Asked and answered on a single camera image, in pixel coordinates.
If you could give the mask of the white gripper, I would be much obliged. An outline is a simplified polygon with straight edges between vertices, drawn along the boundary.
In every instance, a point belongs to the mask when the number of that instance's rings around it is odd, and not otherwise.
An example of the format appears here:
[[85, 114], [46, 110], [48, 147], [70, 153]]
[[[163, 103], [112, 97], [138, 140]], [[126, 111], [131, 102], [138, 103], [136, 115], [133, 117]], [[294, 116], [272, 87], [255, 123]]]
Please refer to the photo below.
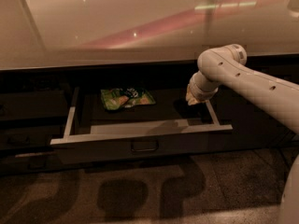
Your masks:
[[192, 75], [186, 92], [188, 105], [198, 105], [211, 99], [218, 91], [219, 83], [208, 80], [201, 72]]

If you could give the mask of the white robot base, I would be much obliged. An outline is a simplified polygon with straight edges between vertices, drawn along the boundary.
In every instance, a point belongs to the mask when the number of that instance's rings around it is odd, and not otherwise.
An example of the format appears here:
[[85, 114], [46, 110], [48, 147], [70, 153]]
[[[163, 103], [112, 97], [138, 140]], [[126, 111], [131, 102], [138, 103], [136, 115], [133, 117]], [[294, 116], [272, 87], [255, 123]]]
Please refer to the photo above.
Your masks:
[[284, 188], [278, 224], [299, 224], [299, 155], [292, 164]]

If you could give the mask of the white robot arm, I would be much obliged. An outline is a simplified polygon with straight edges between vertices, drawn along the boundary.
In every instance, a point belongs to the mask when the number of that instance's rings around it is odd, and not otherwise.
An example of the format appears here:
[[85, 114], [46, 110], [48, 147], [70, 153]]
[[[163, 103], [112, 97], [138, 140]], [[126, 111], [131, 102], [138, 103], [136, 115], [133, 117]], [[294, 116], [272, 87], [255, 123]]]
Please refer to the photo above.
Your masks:
[[299, 134], [299, 85], [245, 66], [247, 53], [238, 44], [207, 49], [187, 86], [188, 105], [210, 100], [224, 85]]

